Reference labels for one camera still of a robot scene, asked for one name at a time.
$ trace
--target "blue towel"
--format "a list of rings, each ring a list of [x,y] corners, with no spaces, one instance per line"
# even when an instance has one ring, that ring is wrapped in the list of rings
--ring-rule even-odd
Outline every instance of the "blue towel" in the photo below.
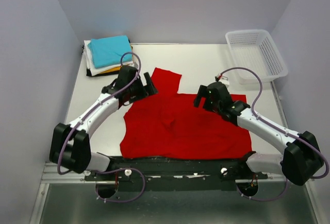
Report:
[[[95,68],[106,67],[120,63],[121,56],[131,51],[127,36],[116,36],[103,39],[91,39],[88,47],[92,52]],[[132,61],[132,55],[126,55],[123,63]]]

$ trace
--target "white basket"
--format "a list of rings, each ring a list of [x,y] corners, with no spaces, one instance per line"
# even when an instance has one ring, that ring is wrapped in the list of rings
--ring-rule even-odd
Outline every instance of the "white basket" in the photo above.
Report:
[[[279,51],[266,30],[242,30],[226,33],[235,66],[253,70],[263,82],[288,74]],[[258,82],[250,72],[237,70],[241,84]]]

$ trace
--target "wall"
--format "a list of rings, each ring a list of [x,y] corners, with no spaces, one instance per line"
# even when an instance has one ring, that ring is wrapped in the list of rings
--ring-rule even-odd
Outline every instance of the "wall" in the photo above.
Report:
[[[80,43],[57,0],[0,0],[0,222],[28,223]]]
[[[276,82],[289,127],[314,133],[330,160],[329,21],[330,0],[291,0],[272,36],[289,68]],[[330,177],[316,181],[325,210],[330,209],[329,185]]]
[[[80,41],[225,43],[237,29],[272,31],[290,0],[59,0]]]

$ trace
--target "stack of folded clothes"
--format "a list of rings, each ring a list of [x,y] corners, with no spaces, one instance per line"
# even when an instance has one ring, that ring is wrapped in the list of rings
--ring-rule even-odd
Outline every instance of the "stack of folded clothes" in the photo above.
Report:
[[[127,36],[116,36],[84,41],[83,60],[87,65],[87,76],[105,76],[117,74],[121,56],[131,51]],[[123,65],[133,64],[132,55],[123,58]]]

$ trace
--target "red cloth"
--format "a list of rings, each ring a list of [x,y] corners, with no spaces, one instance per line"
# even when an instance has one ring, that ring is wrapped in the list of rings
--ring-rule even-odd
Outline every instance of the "red cloth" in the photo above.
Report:
[[[125,114],[125,158],[234,159],[251,149],[249,132],[193,106],[195,94],[177,94],[181,75],[155,68],[158,94],[137,101]],[[245,95],[232,95],[246,102]]]

